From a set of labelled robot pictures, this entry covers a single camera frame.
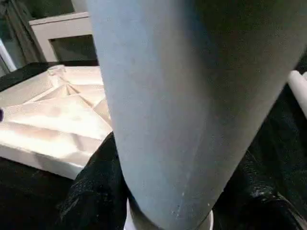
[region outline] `curtain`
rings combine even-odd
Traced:
[[[5,18],[13,40],[18,44],[23,63],[46,61],[29,24],[31,15],[17,0],[0,0],[0,14]]]

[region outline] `white architectural model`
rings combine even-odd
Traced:
[[[0,104],[1,156],[71,179],[112,131],[99,67],[52,67]]]

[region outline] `white paper model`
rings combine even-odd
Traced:
[[[52,67],[0,106],[0,156],[71,179],[112,131],[99,67]]]

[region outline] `white base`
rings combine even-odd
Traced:
[[[151,224],[142,215],[133,215],[130,209],[129,201],[127,202],[127,219],[124,230],[159,230],[156,226]],[[213,230],[213,212],[211,211],[208,217],[204,220],[198,230]]]

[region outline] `gray cylinder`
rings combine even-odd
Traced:
[[[307,1],[88,7],[128,187],[156,226],[196,229],[306,45]]]

